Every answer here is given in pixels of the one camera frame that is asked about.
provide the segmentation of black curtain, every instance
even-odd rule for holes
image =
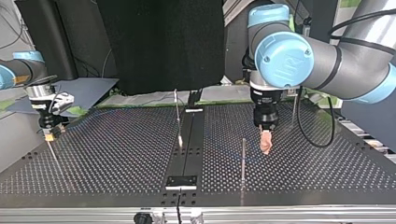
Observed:
[[[197,90],[224,75],[222,0],[98,0],[127,94]]]

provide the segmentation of end effector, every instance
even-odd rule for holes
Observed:
[[[24,86],[40,119],[46,141],[53,141],[64,132],[61,113],[74,103],[74,96],[56,92],[41,54],[38,51],[15,52],[11,61],[0,60],[0,90]]]

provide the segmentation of black metal table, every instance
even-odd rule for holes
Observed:
[[[252,108],[204,105],[203,112],[184,113],[182,147],[174,107],[94,109],[53,144],[58,161],[43,145],[0,174],[0,208],[176,212],[176,207],[396,204],[395,165],[344,126],[337,123],[331,147],[312,147],[293,123],[292,103],[282,103],[274,147],[265,156]],[[302,122],[314,141],[327,141],[330,120],[315,106],[302,105]],[[197,190],[166,190],[169,176],[196,176]]]

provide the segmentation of vertical metal pin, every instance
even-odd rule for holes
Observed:
[[[52,148],[52,145],[50,144],[49,141],[46,141],[46,142],[47,142],[47,145],[49,146],[50,154],[52,155],[53,159],[54,159],[56,162],[58,162],[58,157],[56,156],[55,151],[54,151],[53,148]]]
[[[178,112],[178,96],[177,96],[177,90],[174,91],[174,96],[175,96],[175,104],[176,104],[176,114],[177,114],[177,127],[178,127],[178,134],[177,134],[177,140],[180,148],[183,147],[183,138],[181,137],[181,124],[180,124],[180,113]]]
[[[297,101],[298,101],[298,95],[294,96],[294,106],[293,106],[293,115],[291,117],[291,127],[294,126],[294,118],[296,117],[297,113]]]
[[[241,206],[245,205],[245,169],[246,169],[246,156],[247,156],[247,139],[242,139],[242,171],[241,171]]]
[[[247,156],[247,139],[243,138],[242,139],[242,179],[241,179],[241,183],[242,183],[242,189],[245,188],[245,169],[246,169],[246,156]]]

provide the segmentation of robotic arm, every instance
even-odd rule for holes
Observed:
[[[362,0],[353,18],[396,8],[393,0]],[[257,71],[250,78],[256,126],[271,132],[282,89],[304,86],[345,101],[375,104],[396,88],[396,15],[351,23],[338,46],[295,34],[289,8],[253,8],[248,18],[249,57]]]
[[[56,93],[50,85],[44,60],[38,51],[15,52],[11,61],[0,60],[0,90],[25,86],[25,91],[40,119],[46,141],[50,142],[64,132],[60,116],[74,103],[74,96],[67,92]]]

